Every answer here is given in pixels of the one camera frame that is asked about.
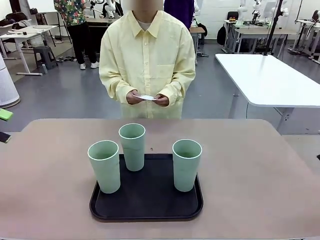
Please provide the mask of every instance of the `chair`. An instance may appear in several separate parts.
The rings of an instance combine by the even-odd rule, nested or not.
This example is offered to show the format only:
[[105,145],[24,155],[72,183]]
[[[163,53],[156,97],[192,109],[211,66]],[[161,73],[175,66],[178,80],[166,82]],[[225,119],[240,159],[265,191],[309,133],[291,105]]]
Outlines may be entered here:
[[238,20],[239,13],[237,11],[229,11],[226,19],[229,20],[230,18],[235,18],[235,20]]
[[[56,57],[52,52],[51,47],[37,46],[33,48],[33,52],[37,67],[42,66],[42,64],[45,64],[47,69],[53,69],[55,66],[58,66]],[[40,54],[41,60],[37,60],[37,54]]]

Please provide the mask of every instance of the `person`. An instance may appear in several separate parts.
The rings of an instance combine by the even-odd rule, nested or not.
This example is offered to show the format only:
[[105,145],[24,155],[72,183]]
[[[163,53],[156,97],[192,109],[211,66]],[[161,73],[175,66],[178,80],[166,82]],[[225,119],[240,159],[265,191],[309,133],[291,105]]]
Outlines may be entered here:
[[75,58],[80,64],[80,69],[85,70],[86,64],[83,56],[83,50],[88,55],[91,68],[99,67],[95,53],[89,25],[84,15],[84,0],[54,0],[54,8],[59,13],[67,25],[67,30],[72,38]]
[[180,119],[187,89],[196,76],[189,30],[160,10],[162,0],[121,2],[130,11],[102,38],[101,82],[110,98],[121,103],[124,118]]
[[195,0],[165,0],[164,11],[179,19],[189,29],[195,13]]

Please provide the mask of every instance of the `hand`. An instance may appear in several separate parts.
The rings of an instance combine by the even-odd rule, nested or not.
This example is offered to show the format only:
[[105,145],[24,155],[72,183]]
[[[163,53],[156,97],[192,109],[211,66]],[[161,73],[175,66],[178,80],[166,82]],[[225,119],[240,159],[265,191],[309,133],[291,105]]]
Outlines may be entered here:
[[165,95],[158,94],[154,97],[156,100],[154,100],[154,103],[161,107],[167,107],[169,106],[169,98],[167,98]]
[[128,102],[128,104],[135,105],[144,101],[143,99],[135,96],[140,96],[137,90],[132,90],[126,95],[126,101]]

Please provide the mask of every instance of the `black pants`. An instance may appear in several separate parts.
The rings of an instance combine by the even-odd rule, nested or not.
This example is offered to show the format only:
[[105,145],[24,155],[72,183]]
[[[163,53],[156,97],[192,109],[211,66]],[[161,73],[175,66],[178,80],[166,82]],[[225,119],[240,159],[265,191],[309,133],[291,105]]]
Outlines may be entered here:
[[79,25],[68,26],[67,29],[72,38],[74,54],[78,63],[85,63],[83,50],[85,54],[88,55],[90,62],[95,63],[97,61],[97,56],[88,23],[84,22]]

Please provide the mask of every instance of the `laboratory room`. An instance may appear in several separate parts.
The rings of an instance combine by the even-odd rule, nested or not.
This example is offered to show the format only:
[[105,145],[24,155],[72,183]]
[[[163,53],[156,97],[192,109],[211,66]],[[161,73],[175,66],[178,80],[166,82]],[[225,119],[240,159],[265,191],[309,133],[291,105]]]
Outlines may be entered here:
[[0,240],[320,240],[319,0],[0,3]]

